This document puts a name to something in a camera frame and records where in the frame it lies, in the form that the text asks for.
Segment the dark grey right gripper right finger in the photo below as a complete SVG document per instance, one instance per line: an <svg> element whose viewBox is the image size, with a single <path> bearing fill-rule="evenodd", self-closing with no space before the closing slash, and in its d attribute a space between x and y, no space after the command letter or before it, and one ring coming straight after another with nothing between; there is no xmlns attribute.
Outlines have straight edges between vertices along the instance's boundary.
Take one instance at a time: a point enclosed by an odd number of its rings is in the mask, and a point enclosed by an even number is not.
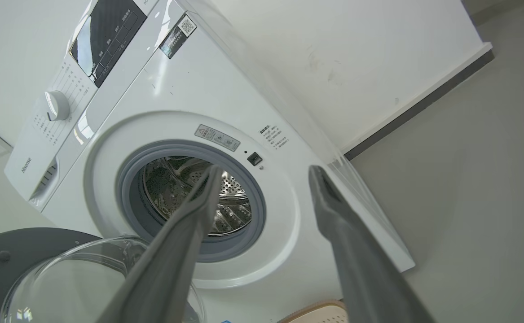
<svg viewBox="0 0 524 323"><path fill-rule="evenodd" d="M330 242L351 323L432 323L422 301L327 172L308 172L321 234Z"/></svg>

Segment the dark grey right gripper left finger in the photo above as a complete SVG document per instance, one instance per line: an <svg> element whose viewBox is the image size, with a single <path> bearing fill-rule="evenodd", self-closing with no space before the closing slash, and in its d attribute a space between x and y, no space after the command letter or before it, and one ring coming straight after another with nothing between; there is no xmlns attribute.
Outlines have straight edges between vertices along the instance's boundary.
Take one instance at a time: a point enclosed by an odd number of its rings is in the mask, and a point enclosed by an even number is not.
<svg viewBox="0 0 524 323"><path fill-rule="evenodd" d="M203 239L220 194L221 167L212 165L153 239L100 323L181 323Z"/></svg>

